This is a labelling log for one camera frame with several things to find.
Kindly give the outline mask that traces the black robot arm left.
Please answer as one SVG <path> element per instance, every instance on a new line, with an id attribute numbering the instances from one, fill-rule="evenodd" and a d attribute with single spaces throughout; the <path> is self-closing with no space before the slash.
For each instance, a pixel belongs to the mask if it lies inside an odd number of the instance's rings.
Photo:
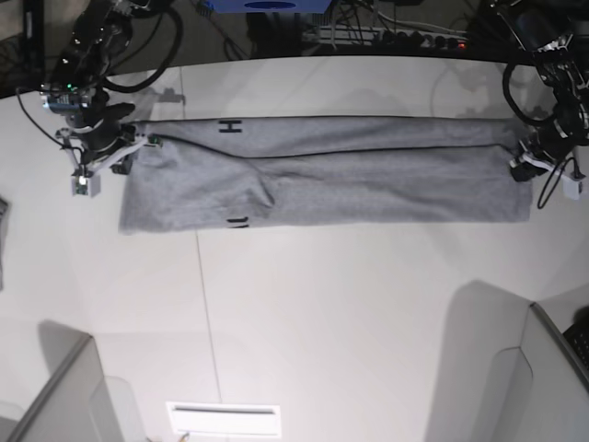
<path id="1" fill-rule="evenodd" d="M 491 10 L 511 31 L 549 87 L 556 103 L 542 120 L 525 115 L 509 87 L 516 62 L 505 66 L 502 91 L 517 118 L 532 129 L 520 140 L 510 172 L 526 182 L 564 164 L 575 147 L 588 144 L 588 3 L 494 1 Z"/>

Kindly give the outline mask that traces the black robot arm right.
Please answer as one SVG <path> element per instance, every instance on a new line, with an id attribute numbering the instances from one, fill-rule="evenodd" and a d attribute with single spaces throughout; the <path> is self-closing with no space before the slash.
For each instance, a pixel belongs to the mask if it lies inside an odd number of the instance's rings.
<path id="1" fill-rule="evenodd" d="M 169 17 L 172 22 L 175 33 L 167 55 L 155 72 L 138 84 L 112 82 L 109 77 L 114 62 L 133 38 L 133 22 L 151 17 Z M 131 102 L 110 103 L 110 93 L 134 94 L 153 85 L 174 61 L 183 36 L 183 20 L 170 1 L 88 3 L 49 79 L 35 89 L 45 108 L 64 117 L 65 127 L 48 138 L 69 156 L 74 178 L 89 180 L 104 168 L 125 174 L 128 157 L 146 145 L 160 145 L 159 136 L 123 123 L 135 106 Z"/>

